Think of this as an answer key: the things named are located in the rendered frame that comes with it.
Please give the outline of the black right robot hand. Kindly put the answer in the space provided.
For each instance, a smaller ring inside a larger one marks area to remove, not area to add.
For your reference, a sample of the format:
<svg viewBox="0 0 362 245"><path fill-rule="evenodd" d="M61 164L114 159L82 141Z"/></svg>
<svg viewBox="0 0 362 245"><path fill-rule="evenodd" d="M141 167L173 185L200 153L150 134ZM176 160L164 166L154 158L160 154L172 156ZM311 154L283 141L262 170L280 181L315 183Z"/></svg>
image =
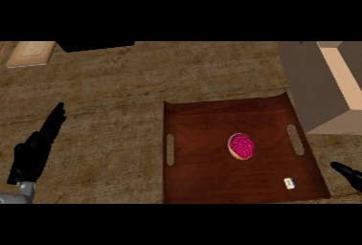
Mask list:
<svg viewBox="0 0 362 245"><path fill-rule="evenodd" d="M340 174L348 179L352 187L362 192L362 172L358 170L354 170L349 166L339 162L331 163L331 167L334 170L340 172Z"/></svg>

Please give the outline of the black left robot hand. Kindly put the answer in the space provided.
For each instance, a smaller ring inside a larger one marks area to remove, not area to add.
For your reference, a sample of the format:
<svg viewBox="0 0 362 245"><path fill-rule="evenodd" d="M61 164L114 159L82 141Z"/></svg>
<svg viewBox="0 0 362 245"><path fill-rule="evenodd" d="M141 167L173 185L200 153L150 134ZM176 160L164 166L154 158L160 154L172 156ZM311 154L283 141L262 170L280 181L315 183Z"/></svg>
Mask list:
<svg viewBox="0 0 362 245"><path fill-rule="evenodd" d="M42 129L34 131L27 141L15 146L15 161L8 178L9 185L17 185L21 182L37 182L65 120L65 109L61 102L49 113Z"/></svg>

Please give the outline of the brown wooden tray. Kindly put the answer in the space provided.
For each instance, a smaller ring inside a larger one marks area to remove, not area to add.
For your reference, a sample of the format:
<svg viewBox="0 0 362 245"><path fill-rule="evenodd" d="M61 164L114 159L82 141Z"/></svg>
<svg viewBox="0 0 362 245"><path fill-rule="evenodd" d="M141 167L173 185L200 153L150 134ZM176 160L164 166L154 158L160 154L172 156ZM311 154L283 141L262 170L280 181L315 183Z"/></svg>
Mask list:
<svg viewBox="0 0 362 245"><path fill-rule="evenodd" d="M312 150L294 150L302 127L290 98L164 104L167 203L274 203L331 196Z"/></svg>

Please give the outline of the grey cardboard box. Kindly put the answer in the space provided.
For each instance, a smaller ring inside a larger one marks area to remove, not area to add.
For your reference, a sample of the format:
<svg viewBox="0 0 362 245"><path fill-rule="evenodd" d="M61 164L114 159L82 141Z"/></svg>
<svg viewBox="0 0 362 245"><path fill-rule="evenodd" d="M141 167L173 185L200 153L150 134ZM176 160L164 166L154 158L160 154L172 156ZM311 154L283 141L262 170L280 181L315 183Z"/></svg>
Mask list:
<svg viewBox="0 0 362 245"><path fill-rule="evenodd" d="M305 132L362 135L362 41L283 41L280 59Z"/></svg>

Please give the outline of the pale wooden cabinet door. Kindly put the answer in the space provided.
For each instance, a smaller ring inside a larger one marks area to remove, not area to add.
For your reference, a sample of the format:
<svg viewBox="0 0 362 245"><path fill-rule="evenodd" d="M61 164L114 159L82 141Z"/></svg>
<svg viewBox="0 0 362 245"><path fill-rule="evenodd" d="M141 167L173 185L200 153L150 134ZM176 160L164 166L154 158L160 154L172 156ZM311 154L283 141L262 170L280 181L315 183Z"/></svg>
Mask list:
<svg viewBox="0 0 362 245"><path fill-rule="evenodd" d="M6 63L8 68L46 65L54 51L54 41L20 41Z"/></svg>

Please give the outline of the black appliance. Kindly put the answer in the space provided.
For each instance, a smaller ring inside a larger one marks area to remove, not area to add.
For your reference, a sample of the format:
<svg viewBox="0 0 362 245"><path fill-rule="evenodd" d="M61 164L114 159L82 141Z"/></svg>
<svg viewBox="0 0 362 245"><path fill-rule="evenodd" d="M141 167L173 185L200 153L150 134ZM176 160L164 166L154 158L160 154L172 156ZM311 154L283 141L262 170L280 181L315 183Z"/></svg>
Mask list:
<svg viewBox="0 0 362 245"><path fill-rule="evenodd" d="M73 53L73 52L83 52L91 50L133 46L135 42L133 41L119 41L119 42L58 41L58 45L67 53Z"/></svg>

